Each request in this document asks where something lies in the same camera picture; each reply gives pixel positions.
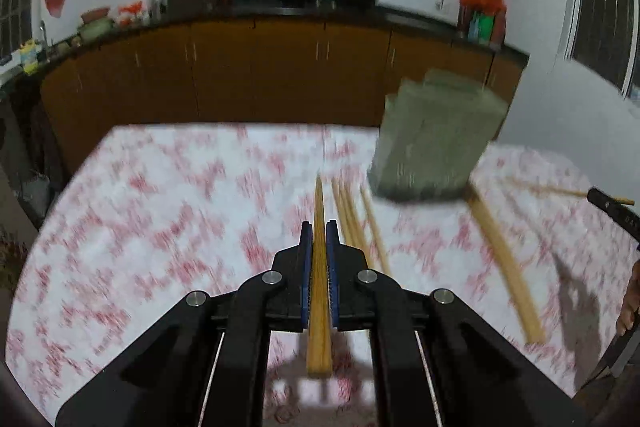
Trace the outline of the person's right hand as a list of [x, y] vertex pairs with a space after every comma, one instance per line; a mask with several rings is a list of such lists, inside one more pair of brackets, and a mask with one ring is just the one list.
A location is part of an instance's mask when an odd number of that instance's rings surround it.
[[640, 303], [640, 261], [634, 262], [631, 276], [616, 321], [616, 333], [623, 336], [634, 327]]

